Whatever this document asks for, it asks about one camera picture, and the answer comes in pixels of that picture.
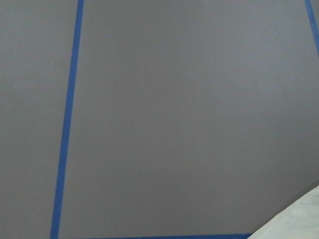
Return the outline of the cream long-sleeve printed shirt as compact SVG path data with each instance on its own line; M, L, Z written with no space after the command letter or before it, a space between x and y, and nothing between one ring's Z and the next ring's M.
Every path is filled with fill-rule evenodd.
M303 195L249 236L251 239L317 239L318 237L318 187Z

